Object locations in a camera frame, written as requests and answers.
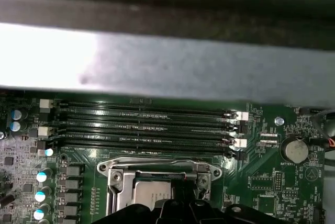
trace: electrolytic capacitor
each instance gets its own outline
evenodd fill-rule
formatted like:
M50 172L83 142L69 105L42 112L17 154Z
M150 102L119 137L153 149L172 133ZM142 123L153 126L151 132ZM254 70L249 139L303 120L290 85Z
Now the electrolytic capacitor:
M22 119L26 119L28 117L28 113L24 109L12 110L10 112L10 115L11 115L13 120L22 120Z
M48 220L42 219L38 222L38 224L50 224Z
M8 194L5 197L0 199L0 208L4 208L5 206L9 205L15 201L15 197L13 194Z
M42 220L50 212L50 206L48 204L42 204L38 209L33 212L35 220Z
M14 121L10 124L11 131L24 131L27 129L27 124L25 122Z
M38 202L44 201L47 197L51 195L51 188L49 186L43 187L41 190L36 192L35 200Z
M52 169L45 168L36 175L38 182L44 182L52 176Z

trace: blue-topped capacitor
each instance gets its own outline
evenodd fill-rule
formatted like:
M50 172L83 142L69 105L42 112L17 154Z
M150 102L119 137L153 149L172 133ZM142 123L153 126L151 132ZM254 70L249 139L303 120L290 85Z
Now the blue-topped capacitor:
M52 176L52 169L45 168L36 175L38 182L44 182Z
M15 109L10 112L13 120L23 120L28 117L28 113L24 109Z
M42 204L38 209L33 212L35 220L42 220L50 212L50 206L48 204Z
M18 122L18 121L14 121L10 124L9 126L11 131L24 131L27 129L27 124L25 122Z
M45 186L41 190L35 193L35 200L38 202L43 202L50 195L51 195L51 188L49 186Z

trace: dimm slot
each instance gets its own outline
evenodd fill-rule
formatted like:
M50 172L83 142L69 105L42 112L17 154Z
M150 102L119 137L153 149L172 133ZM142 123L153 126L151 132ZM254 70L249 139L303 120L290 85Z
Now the dimm slot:
M81 106L90 108L123 108L130 110L141 110L141 111L155 111L155 112L171 112L171 113L183 113L183 114L208 114L221 116L224 113L232 113L232 110L195 110L195 109L184 109L184 108L162 108L153 105L138 105L138 104L114 104L105 102L68 102L69 106Z
M123 142L106 142L106 141L92 141L92 140L69 140L65 139L59 142L61 147L66 145L82 145L85 147L106 147L106 148L120 148L120 150L147 150L147 151L168 151L168 152L198 152L198 153L211 153L216 155L223 155L227 151L228 147L223 148L209 148L209 147L181 147L181 146L171 146L171 145L155 145L152 143L123 143Z
M205 127L222 127L222 122L205 122L205 121L187 121L187 120L168 120L156 118L131 118L131 117L114 117L114 116L98 116L87 114L67 114L67 119L86 119L86 120L101 120L101 121L119 121L119 122L137 122L143 124L169 124L169 125L190 125L190 126L205 126Z
M119 142L143 142L155 144L177 144L177 145L198 145L224 147L227 146L222 140L197 140L197 139L176 139L176 138L155 138L148 136L127 136L127 135L109 135L96 133L66 132L67 139L82 139L95 141L119 141Z
M172 131L172 132L189 132L189 133L207 133L221 134L224 129L215 127L191 127L191 126L170 126L158 124L137 124L124 122L106 122L106 121L90 121L83 119L68 119L60 122L60 125L74 127L90 127L90 128L107 128L107 129L125 129L138 131Z
M77 132L91 132L91 133L111 133L111 134L122 134L132 136L169 136L176 138L185 139L210 139L210 140L221 140L227 135L207 135L201 133L183 133L183 132L164 132L164 131L135 131L135 130L123 130L123 129L106 129L106 128L85 128L85 127L66 127L66 131L77 131Z

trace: metal socket bracket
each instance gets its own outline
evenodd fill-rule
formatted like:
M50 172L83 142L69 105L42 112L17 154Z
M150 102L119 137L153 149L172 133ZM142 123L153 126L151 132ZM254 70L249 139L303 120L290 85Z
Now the metal socket bracket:
M97 170L109 177L109 169L124 169L132 166L155 166L155 165L172 165L191 167L193 172L201 172L212 174L211 181L215 181L222 176L221 168L203 161L191 159L162 159L162 158L140 158L121 156L115 159L100 162L97 165Z

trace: surface-mount component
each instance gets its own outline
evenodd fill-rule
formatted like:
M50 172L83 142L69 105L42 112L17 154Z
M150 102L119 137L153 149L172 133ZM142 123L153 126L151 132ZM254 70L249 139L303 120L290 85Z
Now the surface-mount component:
M15 201L15 196L13 194L6 195L5 197L0 199L0 208L4 208L13 201Z
M68 202L77 202L79 199L78 193L65 193L64 200L66 203Z
M76 220L71 219L65 219L63 220L63 224L77 224L78 222Z
M11 214L5 214L2 217L3 223L11 223L12 222L12 215Z
M23 185L23 192L24 193L31 193L32 192L32 184L24 184Z
M4 165L13 165L13 164L14 164L14 158L13 157L5 157Z

